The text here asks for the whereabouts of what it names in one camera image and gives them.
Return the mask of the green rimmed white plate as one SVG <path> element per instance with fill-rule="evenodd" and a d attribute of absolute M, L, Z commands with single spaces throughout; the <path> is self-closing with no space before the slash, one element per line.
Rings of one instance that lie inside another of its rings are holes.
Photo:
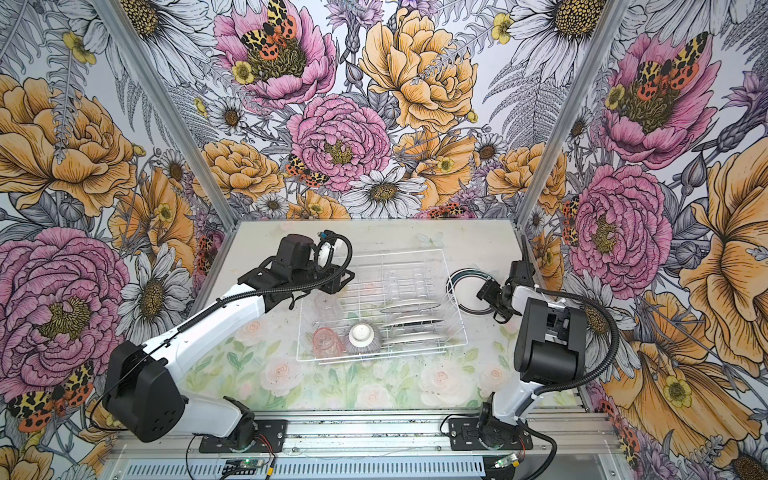
<path fill-rule="evenodd" d="M 479 290 L 493 277 L 475 268 L 461 268 L 449 274 L 445 291 L 453 297 L 457 307 L 470 316 L 490 315 L 493 310 L 487 301 L 478 297 Z"/>

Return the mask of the white plate black emblem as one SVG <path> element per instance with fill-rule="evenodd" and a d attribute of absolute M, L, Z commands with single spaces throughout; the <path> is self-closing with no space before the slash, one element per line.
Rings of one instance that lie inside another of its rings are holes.
<path fill-rule="evenodd" d="M 406 299 L 392 302 L 380 309 L 385 314 L 397 314 L 408 312 L 421 312 L 436 309 L 441 306 L 440 302 L 426 299 Z"/>

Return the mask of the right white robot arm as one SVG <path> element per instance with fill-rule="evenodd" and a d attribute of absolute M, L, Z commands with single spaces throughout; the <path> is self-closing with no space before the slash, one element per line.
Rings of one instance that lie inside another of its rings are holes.
<path fill-rule="evenodd" d="M 486 281 L 477 297 L 504 321 L 521 317 L 513 352 L 519 381 L 491 393 L 483 403 L 479 439 L 491 449 L 523 445 L 522 423 L 543 398 L 542 390 L 551 386 L 567 390 L 569 382 L 586 373 L 587 316 L 537 291 L 532 264 L 526 260 L 511 264 L 504 284 Z"/>

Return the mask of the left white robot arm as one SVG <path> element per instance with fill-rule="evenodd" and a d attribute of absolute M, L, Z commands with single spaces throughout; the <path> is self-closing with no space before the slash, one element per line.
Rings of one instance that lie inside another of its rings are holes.
<path fill-rule="evenodd" d="M 225 396 L 189 392 L 183 380 L 205 354 L 282 302 L 319 290 L 336 294 L 355 275 L 350 240 L 330 230 L 313 240 L 289 234 L 275 255 L 241 275 L 224 296 L 180 325 L 137 345 L 126 341 L 110 356 L 101 405 L 125 429 L 150 443 L 167 434 L 216 438 L 243 451 L 257 438 L 254 412 Z"/>

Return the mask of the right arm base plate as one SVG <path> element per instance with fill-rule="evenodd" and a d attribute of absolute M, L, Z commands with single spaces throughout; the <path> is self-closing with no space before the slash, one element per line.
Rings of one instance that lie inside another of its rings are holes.
<path fill-rule="evenodd" d="M 440 427 L 452 451 L 522 451 L 533 448 L 532 437 L 517 425 L 491 419 L 482 424 L 478 417 L 448 416 Z"/>

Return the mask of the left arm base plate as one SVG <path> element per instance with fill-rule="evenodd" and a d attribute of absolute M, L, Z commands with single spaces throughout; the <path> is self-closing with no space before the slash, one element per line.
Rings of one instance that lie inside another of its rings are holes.
<path fill-rule="evenodd" d="M 251 420 L 227 437 L 203 436 L 198 451 L 203 454 L 281 453 L 287 437 L 286 420 Z"/>

